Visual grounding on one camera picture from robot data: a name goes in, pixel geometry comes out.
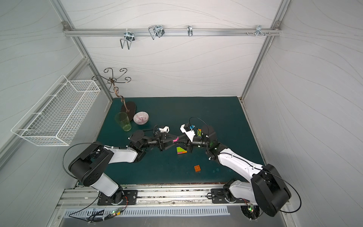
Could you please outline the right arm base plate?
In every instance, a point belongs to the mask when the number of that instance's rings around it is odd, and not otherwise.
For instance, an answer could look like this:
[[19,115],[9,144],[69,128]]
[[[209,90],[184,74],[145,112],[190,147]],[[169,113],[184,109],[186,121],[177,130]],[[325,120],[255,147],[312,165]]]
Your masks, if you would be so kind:
[[228,190],[222,188],[211,189],[211,191],[207,193],[207,198],[210,199],[213,204],[225,204],[225,203],[245,204],[245,201],[243,199],[235,198]]

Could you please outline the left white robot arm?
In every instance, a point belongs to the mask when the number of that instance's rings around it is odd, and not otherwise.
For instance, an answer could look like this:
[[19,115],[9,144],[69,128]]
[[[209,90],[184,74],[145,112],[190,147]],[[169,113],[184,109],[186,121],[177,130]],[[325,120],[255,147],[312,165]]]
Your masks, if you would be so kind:
[[154,131],[153,137],[148,137],[145,130],[137,130],[130,136],[130,144],[123,148],[93,142],[69,164],[68,170],[84,186],[98,190],[102,199],[118,205],[125,193],[118,183],[105,174],[109,164],[139,162],[147,148],[157,147],[163,151],[186,138],[186,135],[175,136],[168,132],[166,127]]

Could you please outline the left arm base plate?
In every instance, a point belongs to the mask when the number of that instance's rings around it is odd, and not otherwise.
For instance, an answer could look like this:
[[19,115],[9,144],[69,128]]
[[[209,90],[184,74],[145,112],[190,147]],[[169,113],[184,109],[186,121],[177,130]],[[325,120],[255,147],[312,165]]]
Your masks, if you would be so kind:
[[137,203],[138,190],[119,190],[111,197],[101,193],[97,201],[98,206],[122,206],[135,205]]

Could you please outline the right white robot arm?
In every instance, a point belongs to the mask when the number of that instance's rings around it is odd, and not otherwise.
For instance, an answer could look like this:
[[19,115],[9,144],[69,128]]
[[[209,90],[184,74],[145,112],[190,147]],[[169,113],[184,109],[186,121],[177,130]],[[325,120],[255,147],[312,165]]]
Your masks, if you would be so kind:
[[218,141],[212,126],[203,126],[200,137],[196,136],[190,124],[183,124],[180,131],[187,136],[189,145],[205,148],[210,160],[215,160],[246,179],[251,185],[254,201],[267,215],[274,217],[292,197],[287,181],[273,165],[263,166],[233,152]]

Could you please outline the wide lime green brick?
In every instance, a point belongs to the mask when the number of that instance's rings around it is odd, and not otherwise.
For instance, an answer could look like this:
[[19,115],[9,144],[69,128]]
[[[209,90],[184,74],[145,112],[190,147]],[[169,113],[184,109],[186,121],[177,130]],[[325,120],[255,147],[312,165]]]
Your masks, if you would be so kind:
[[185,149],[181,148],[181,147],[177,147],[176,148],[177,152],[182,152],[182,151],[186,151]]

